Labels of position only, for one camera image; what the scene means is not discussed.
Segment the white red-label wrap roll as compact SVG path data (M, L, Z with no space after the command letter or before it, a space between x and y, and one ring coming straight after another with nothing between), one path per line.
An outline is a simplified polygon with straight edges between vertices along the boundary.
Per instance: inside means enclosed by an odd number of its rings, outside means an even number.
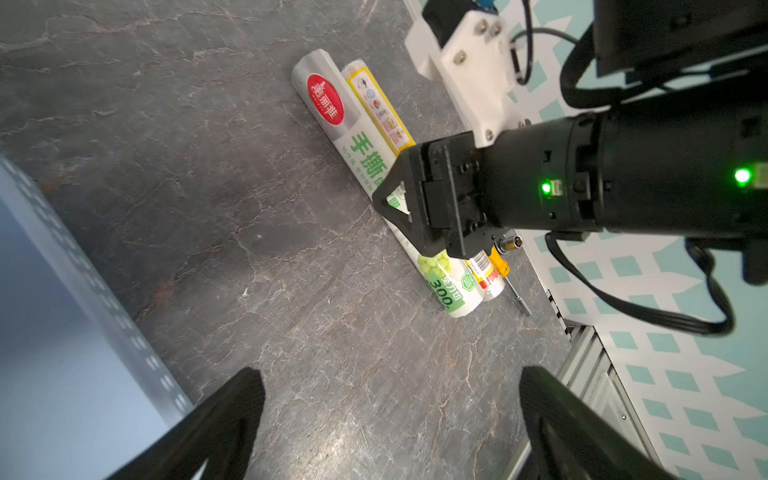
M342 70L328 52L317 49L293 67L291 81L365 194L371 196L397 156ZM425 257L394 224L386 225L450 317L464 317L484 301L480 285L463 260L444 252Z

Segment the yellow wrap roll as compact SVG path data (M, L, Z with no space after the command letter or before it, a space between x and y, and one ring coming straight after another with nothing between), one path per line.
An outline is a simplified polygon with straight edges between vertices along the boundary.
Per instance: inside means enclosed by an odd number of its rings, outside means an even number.
M395 156L414 146L413 137L365 62L354 60L344 67L342 73ZM503 293L505 284L487 254L479 253L463 263L480 285L484 301L490 301Z

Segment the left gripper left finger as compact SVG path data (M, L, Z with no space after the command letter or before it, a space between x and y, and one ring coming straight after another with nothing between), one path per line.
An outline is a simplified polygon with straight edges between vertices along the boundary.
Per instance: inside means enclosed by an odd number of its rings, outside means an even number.
M113 479L243 479L265 404L261 372L241 369Z

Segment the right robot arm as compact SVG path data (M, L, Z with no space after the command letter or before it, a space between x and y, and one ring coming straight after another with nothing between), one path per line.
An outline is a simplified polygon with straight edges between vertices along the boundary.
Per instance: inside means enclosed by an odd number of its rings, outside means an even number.
M503 103L529 81L490 1L429 1L410 51L469 130L401 153L374 207L426 256L470 258L510 229L677 235L741 253L767 280L767 5L597 1L564 62L572 117L528 127Z

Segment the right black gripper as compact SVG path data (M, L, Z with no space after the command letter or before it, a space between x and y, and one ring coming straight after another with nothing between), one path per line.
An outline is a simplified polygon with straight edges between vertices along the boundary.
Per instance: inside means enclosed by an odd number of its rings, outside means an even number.
M605 227L602 118L583 114L506 131L484 148L463 133L404 150L375 210L422 255L463 258L509 229L580 235Z

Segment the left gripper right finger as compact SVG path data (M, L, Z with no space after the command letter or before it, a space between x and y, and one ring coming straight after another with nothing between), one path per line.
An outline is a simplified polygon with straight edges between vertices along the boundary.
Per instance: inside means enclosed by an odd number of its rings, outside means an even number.
M522 370L519 397L541 479L670 479L555 376Z

